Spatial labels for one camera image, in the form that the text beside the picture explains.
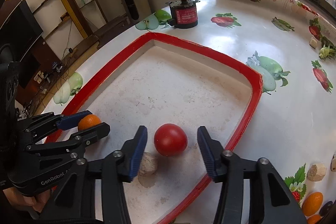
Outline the person's left hand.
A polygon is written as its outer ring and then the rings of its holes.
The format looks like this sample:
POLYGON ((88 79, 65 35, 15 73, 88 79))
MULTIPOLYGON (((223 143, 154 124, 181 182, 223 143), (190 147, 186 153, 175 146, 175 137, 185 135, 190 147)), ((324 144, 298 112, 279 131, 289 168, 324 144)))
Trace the person's left hand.
POLYGON ((18 192, 17 188, 12 187, 4 189, 7 200, 13 207, 32 207, 35 211, 41 213, 45 204, 51 196, 51 191, 47 190, 38 194, 36 197, 26 197, 18 192))

